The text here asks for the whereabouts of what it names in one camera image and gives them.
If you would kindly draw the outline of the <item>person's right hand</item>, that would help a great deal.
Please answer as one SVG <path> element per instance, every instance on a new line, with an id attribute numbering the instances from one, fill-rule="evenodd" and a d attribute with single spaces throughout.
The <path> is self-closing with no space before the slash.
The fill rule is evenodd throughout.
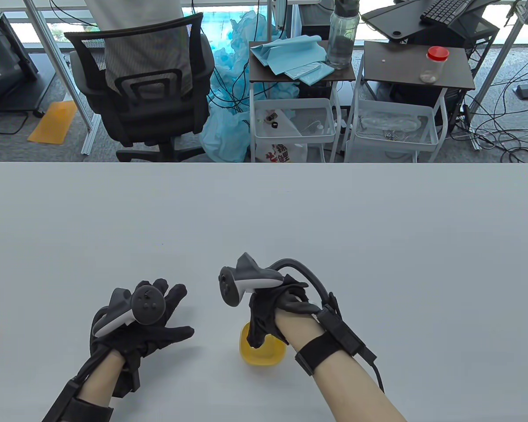
<path id="1" fill-rule="evenodd" d="M 275 323 L 277 309 L 296 315 L 315 315 L 321 308 L 310 303 L 306 295 L 307 283 L 301 283 L 290 275 L 278 287 L 256 289 L 252 293 L 250 307 L 249 332 L 246 340 L 252 348 L 260 348 L 267 335 L 274 336 L 286 345 L 288 340 Z"/>

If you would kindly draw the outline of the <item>person's left hand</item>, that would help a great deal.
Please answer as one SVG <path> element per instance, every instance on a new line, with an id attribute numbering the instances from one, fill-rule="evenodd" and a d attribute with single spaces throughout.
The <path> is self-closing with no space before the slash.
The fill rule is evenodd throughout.
<path id="1" fill-rule="evenodd" d="M 115 288 L 109 304 L 97 311 L 90 332 L 91 354 L 103 346 L 119 352 L 125 360 L 113 397 L 123 398 L 139 388 L 143 358 L 194 335 L 191 326 L 167 326 L 186 295 L 184 284 L 169 287 L 164 279 L 143 280 L 133 291 Z"/>

